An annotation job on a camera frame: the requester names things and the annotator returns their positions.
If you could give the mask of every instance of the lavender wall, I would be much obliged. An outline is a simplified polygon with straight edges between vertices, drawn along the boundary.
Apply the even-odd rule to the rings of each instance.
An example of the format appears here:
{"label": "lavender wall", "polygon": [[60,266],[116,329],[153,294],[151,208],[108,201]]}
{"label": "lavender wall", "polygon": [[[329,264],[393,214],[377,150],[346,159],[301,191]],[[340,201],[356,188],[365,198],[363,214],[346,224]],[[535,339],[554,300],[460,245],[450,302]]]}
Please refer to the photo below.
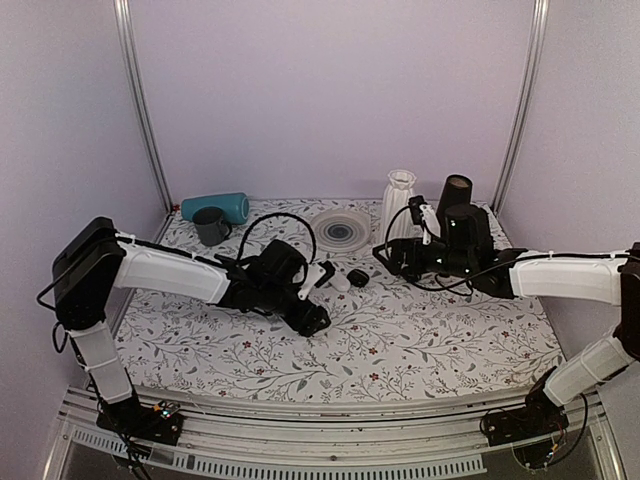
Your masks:
{"label": "lavender wall", "polygon": [[112,2],[3,1],[0,16],[0,478],[37,478],[78,372],[36,306],[51,262],[94,216],[149,236],[161,222]]}
{"label": "lavender wall", "polygon": [[[640,240],[640,3],[551,2],[540,74],[503,223],[515,243],[602,251]],[[548,300],[569,355],[619,321],[613,307]],[[601,396],[628,478],[640,478],[640,368]]]}
{"label": "lavender wall", "polygon": [[533,3],[133,2],[172,193],[381,197],[403,167],[428,197],[460,172],[488,199]]}

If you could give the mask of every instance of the teal thermos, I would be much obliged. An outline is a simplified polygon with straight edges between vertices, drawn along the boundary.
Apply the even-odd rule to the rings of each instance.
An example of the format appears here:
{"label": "teal thermos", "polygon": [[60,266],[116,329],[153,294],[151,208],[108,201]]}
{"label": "teal thermos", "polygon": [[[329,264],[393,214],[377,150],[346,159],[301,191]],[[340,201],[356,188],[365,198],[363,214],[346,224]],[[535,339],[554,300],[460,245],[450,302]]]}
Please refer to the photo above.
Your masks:
{"label": "teal thermos", "polygon": [[249,218],[249,199],[244,193],[187,198],[180,207],[182,218],[192,222],[193,215],[205,207],[218,207],[224,212],[224,219],[233,225],[244,225]]}

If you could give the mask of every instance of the black cup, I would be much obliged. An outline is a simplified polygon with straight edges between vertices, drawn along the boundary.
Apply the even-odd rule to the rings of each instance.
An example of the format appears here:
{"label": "black cup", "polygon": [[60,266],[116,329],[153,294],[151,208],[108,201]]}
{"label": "black cup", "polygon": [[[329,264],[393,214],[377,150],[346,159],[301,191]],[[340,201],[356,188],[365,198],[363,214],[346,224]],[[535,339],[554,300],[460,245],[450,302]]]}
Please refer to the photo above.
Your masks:
{"label": "black cup", "polygon": [[445,224],[445,213],[447,208],[454,205],[469,205],[471,202],[471,190],[473,183],[462,175],[449,175],[442,189],[436,218],[440,224],[440,238],[447,239],[447,225]]}
{"label": "black cup", "polygon": [[215,247],[231,235],[231,225],[224,219],[218,207],[205,207],[193,214],[193,224],[200,243],[205,247]]}

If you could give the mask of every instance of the gray mug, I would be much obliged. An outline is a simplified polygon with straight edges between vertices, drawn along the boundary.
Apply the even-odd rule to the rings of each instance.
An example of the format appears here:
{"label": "gray mug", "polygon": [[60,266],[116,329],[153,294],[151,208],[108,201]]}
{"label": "gray mug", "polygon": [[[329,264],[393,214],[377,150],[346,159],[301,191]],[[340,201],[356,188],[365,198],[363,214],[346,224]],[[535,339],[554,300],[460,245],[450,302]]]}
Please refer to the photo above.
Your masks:
{"label": "gray mug", "polygon": [[224,212],[218,207],[205,207],[193,214],[193,224],[200,243],[205,247],[215,247],[231,235],[231,224],[224,219]]}

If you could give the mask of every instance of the vent grille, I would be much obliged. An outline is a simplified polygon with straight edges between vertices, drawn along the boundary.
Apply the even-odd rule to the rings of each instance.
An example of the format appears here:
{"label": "vent grille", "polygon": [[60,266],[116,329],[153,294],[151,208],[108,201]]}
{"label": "vent grille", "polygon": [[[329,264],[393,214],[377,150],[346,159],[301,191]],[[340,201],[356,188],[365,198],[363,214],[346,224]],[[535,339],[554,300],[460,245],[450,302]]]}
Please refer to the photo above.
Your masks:
{"label": "vent grille", "polygon": [[[76,427],[73,440],[111,455],[126,456],[122,441],[107,432],[94,432]],[[228,480],[444,480],[467,477],[487,471],[482,463],[481,455],[411,465],[343,468],[261,466],[182,452],[173,452],[167,457],[167,460],[168,463],[158,463],[150,459],[147,463],[158,467],[197,473],[205,477]]]}

